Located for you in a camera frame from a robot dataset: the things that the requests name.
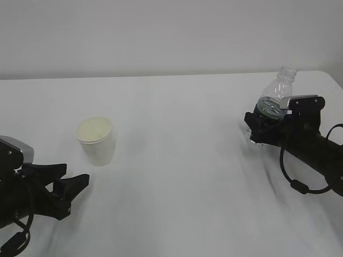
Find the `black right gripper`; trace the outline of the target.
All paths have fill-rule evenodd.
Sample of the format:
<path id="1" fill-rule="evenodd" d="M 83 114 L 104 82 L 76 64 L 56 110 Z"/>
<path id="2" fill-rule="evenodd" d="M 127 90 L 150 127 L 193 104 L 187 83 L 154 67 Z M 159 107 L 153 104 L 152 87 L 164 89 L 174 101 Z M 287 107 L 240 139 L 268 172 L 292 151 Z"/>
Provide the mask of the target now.
<path id="1" fill-rule="evenodd" d="M 280 123 L 277 119 L 246 112 L 245 123 L 250 128 L 250 139 L 256 143 L 306 149 L 325 149 L 326 140 L 319 131 L 320 112 L 289 114 Z"/>

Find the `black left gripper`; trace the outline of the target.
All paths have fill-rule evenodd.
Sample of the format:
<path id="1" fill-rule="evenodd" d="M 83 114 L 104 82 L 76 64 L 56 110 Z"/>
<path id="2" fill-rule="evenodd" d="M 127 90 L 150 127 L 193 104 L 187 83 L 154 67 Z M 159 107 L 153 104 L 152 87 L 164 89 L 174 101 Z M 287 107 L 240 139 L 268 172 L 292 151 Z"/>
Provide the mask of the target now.
<path id="1" fill-rule="evenodd" d="M 42 215 L 62 220 L 71 213 L 71 202 L 88 185 L 90 176 L 60 179 L 67 164 L 37 165 L 24 163 L 16 174 L 1 173 L 1 227 L 29 215 Z M 46 186 L 53 183 L 50 192 Z"/>

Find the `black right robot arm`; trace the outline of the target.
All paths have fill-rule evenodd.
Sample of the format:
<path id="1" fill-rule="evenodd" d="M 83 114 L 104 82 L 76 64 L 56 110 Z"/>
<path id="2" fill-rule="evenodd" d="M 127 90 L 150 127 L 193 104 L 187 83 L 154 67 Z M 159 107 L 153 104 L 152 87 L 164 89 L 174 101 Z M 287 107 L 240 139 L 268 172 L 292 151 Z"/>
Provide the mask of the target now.
<path id="1" fill-rule="evenodd" d="M 342 146 L 321 135 L 320 112 L 295 112 L 277 120 L 246 112 L 244 121 L 251 129 L 253 142 L 280 147 L 280 168 L 291 188 L 302 194 L 324 194 L 333 190 L 342 196 Z M 327 186 L 311 190 L 306 184 L 290 178 L 284 166 L 285 152 L 324 176 Z"/>

